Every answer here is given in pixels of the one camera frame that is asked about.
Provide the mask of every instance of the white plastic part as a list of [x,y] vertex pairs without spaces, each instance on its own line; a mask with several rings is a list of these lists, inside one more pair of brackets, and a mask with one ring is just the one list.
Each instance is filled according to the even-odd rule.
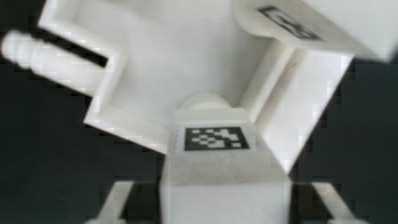
[[395,0],[235,0],[237,19],[254,35],[386,62],[398,47],[396,10]]
[[126,224],[126,221],[121,219],[121,213],[132,188],[132,181],[114,183],[98,218],[89,220],[86,224]]
[[286,172],[295,164],[350,61],[352,55],[297,50],[285,67],[256,126]]
[[340,197],[340,193],[336,192],[331,183],[315,182],[313,187],[318,192],[334,219],[356,219],[350,208],[347,207],[345,201]]
[[288,172],[352,56],[253,37],[229,0],[48,0],[39,26],[109,58],[101,79],[68,63],[59,71],[68,84],[93,79],[86,123],[167,153],[174,110],[192,95],[213,92],[247,110]]
[[[238,138],[233,129],[242,130]],[[245,111],[181,108],[173,130],[160,184],[162,223],[286,224],[292,182]],[[196,146],[189,133],[201,138]],[[213,139],[222,141],[219,145],[210,144]],[[247,147],[228,146],[231,139],[247,141]]]
[[368,224],[368,222],[359,219],[336,219],[329,220],[327,224]]
[[94,63],[18,31],[6,35],[2,53],[38,75],[94,96],[103,78],[103,68]]

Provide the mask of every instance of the white cylinder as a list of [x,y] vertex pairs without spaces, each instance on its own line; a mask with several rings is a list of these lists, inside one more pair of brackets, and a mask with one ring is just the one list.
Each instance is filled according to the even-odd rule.
[[2,42],[4,57],[34,73],[87,95],[94,95],[103,68],[30,35],[11,31]]

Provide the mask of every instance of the white robot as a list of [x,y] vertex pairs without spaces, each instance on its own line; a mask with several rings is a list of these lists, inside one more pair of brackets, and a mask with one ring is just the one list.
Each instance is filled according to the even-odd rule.
[[[302,223],[286,173],[354,55],[393,57],[396,9],[393,0],[48,0],[39,26],[103,67],[7,34],[6,58],[94,97],[86,123],[167,154],[164,224]],[[87,223],[126,223],[132,187],[116,183]],[[329,224],[366,223],[332,185],[306,187]]]

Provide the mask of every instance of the printed label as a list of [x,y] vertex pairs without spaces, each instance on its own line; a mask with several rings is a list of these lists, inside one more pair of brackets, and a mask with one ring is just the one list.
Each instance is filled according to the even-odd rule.
[[249,149],[240,127],[187,128],[185,151]]
[[274,7],[267,7],[258,10],[274,23],[285,28],[285,30],[293,34],[293,36],[302,40],[322,40],[311,30],[302,26],[290,15]]

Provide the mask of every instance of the black and white checkered marker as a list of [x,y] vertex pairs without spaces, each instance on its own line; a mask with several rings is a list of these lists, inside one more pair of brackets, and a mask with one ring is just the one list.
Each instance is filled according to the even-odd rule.
[[185,151],[249,149],[240,127],[185,129]]

